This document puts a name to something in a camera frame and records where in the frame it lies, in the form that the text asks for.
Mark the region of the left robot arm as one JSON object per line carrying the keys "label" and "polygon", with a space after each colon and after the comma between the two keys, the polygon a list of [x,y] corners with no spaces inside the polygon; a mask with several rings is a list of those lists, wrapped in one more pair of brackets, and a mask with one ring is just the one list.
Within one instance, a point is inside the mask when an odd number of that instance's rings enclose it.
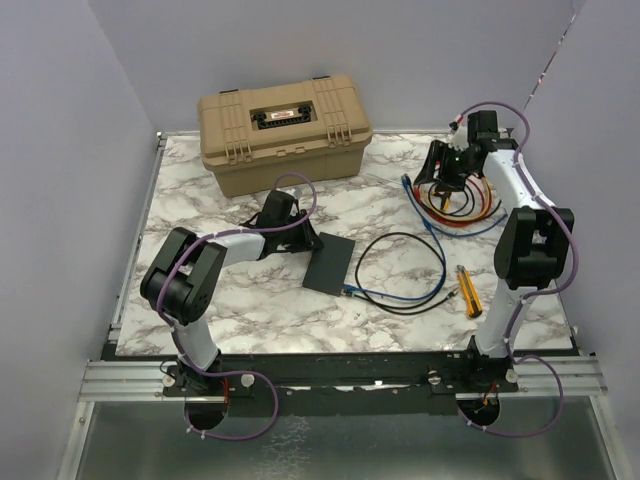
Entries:
{"label": "left robot arm", "polygon": [[310,220],[292,194],[272,190],[260,212],[235,229],[198,235],[183,227],[168,234],[140,285],[140,295],[169,325],[186,382],[206,395],[220,385],[214,364],[220,349],[204,314],[221,271],[276,253],[314,252],[323,247]]}

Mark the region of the dark grey network switch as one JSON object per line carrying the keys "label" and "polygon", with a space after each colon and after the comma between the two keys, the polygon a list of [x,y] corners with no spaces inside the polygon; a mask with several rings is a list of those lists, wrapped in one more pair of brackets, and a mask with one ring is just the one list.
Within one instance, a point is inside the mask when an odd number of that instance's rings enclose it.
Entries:
{"label": "dark grey network switch", "polygon": [[354,240],[320,233],[322,247],[311,255],[302,287],[339,297],[355,249]]}

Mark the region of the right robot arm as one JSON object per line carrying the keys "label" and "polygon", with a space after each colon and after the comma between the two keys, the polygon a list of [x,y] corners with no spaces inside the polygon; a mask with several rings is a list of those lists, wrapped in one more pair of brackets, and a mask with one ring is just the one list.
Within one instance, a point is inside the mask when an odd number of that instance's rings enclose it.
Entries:
{"label": "right robot arm", "polygon": [[496,106],[481,102],[464,110],[450,125],[450,142],[433,142],[417,178],[402,179],[411,204],[425,215],[428,210],[417,197],[420,185],[459,191],[470,175],[477,174],[495,188],[508,215],[494,251],[495,294],[461,355],[458,377],[472,391],[505,379],[530,305],[539,296],[561,292],[553,282],[567,262],[579,263],[573,212],[556,207],[542,192],[525,165],[523,145],[500,134]]}

